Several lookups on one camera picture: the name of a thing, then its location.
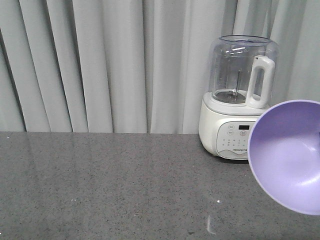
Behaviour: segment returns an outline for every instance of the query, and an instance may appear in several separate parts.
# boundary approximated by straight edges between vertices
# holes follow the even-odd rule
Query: curtain fold
[[[113,130],[146,133],[143,3],[104,0],[103,21]]]
[[[209,50],[271,38],[271,103],[320,101],[314,0],[1,0],[0,131],[196,134]]]
[[[25,128],[30,132],[50,132],[18,0],[0,1],[0,29]]]
[[[88,132],[82,77],[77,61],[78,46],[73,36],[72,1],[47,0],[54,47],[64,95],[74,132]]]
[[[86,117],[89,132],[113,131],[100,0],[73,3]]]
[[[71,132],[71,123],[44,1],[20,0],[36,78],[52,132]]]

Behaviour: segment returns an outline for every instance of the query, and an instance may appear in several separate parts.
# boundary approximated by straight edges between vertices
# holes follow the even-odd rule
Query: jar handle
[[[254,57],[252,70],[250,75],[248,92],[246,94],[245,104],[248,107],[252,107],[255,109],[264,108],[270,98],[272,91],[272,84],[275,74],[275,62],[271,60],[267,56],[258,55]],[[264,70],[262,89],[261,89],[261,97],[260,99],[254,98],[254,91],[257,82],[258,71],[262,69]]]

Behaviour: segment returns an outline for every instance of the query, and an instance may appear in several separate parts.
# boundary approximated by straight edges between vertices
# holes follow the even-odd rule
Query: granite countertop
[[[0,133],[0,240],[312,240],[195,134]]]

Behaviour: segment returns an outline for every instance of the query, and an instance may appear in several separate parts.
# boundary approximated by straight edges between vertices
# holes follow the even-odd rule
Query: blender base
[[[250,131],[259,116],[221,114],[209,109],[202,100],[199,136],[203,147],[225,159],[248,159]]]

